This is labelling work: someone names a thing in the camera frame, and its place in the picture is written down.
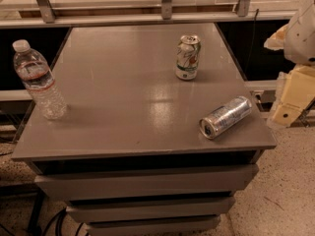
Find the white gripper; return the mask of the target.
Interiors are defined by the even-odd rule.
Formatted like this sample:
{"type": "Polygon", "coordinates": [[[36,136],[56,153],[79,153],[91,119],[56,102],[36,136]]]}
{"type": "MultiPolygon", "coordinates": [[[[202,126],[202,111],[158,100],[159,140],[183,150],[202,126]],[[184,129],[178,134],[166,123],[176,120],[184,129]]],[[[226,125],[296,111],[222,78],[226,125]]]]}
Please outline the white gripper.
{"type": "Polygon", "coordinates": [[[270,128],[289,127],[315,98],[315,0],[306,0],[287,25],[264,43],[270,50],[282,50],[295,64],[287,74],[279,72],[276,92],[268,117],[270,128]]]}

